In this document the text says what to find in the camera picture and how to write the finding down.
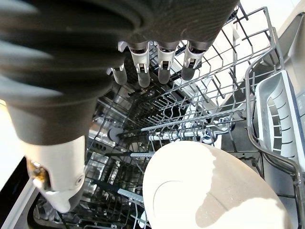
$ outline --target wire rack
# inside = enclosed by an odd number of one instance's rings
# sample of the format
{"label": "wire rack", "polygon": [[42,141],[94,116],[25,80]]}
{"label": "wire rack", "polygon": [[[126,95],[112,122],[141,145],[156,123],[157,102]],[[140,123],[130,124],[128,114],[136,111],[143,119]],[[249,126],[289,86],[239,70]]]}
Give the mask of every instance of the wire rack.
{"label": "wire rack", "polygon": [[[142,180],[150,157],[172,141],[204,142],[243,160],[262,178],[266,163],[291,176],[297,225],[304,226],[304,182],[294,161],[268,151],[258,143],[255,123],[255,87],[284,69],[267,8],[245,14],[242,8],[225,24],[190,81],[181,79],[186,41],[178,45],[171,78],[159,84],[156,43],[150,44],[151,84],[140,92],[122,86],[98,100],[89,134],[85,191],[68,214],[41,217],[47,204],[37,204],[36,220],[77,228],[149,228]],[[105,129],[123,129],[119,142]],[[248,142],[247,147],[240,142]]]}

